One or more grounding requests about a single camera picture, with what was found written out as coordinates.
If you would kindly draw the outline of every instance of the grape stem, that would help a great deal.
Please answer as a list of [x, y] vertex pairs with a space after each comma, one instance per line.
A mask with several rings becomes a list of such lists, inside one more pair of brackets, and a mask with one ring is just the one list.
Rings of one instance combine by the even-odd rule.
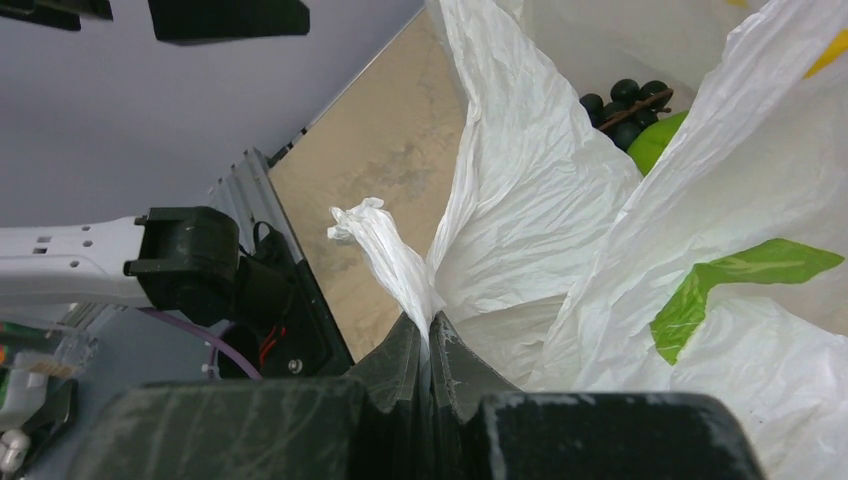
[[[602, 132], [606, 132], [611, 127], [614, 127], [614, 126], [618, 125], [619, 123], [621, 123], [622, 120], [626, 120], [626, 119], [630, 118], [631, 115], [638, 112], [639, 110], [642, 110], [645, 107], [649, 107], [652, 103], [656, 102], [657, 100], [660, 100], [660, 99], [663, 99], [663, 98], [666, 98], [666, 97], [670, 97], [673, 93], [674, 93], [674, 89], [667, 88], [667, 89], [663, 90], [662, 92], [657, 93], [656, 95], [652, 95], [652, 96], [648, 97], [645, 100], [637, 100], [636, 103], [634, 103], [633, 106], [628, 108], [627, 110], [613, 114], [613, 116], [611, 116], [609, 118], [609, 120], [607, 120], [600, 127], [598, 127], [598, 130], [600, 130]], [[657, 112], [669, 113], [669, 112], [671, 112], [671, 109], [670, 108], [661, 108], [661, 109], [658, 109]]]

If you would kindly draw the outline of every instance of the table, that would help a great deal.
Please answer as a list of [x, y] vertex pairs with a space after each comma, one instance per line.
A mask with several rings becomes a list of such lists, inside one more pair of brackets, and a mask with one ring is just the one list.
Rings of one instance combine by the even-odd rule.
[[463, 125], [445, 54], [422, 12], [270, 173], [356, 361], [400, 311], [361, 248], [327, 238], [330, 207], [382, 198], [404, 241], [425, 255], [450, 194]]

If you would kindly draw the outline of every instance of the green print on bag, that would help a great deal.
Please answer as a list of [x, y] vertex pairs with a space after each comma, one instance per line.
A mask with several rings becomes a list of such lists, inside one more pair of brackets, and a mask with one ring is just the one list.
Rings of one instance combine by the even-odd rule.
[[707, 316], [707, 296], [717, 285], [797, 285], [841, 264], [844, 257], [783, 238], [708, 263], [696, 263], [651, 322], [657, 352], [669, 364]]

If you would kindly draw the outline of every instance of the bolt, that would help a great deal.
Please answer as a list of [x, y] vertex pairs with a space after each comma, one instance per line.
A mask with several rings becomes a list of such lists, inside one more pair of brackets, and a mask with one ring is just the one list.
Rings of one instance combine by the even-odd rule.
[[297, 375], [300, 371], [303, 370], [303, 362], [298, 358], [294, 358], [289, 360], [289, 371], [293, 374]]

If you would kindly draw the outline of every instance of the green apple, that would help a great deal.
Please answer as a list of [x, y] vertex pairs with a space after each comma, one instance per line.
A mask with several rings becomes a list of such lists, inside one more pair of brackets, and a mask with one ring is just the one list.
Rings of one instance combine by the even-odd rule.
[[636, 162], [636, 168], [647, 176], [654, 168], [660, 155], [671, 142], [674, 134], [680, 128], [689, 110], [664, 118], [646, 128], [627, 149], [627, 154]]

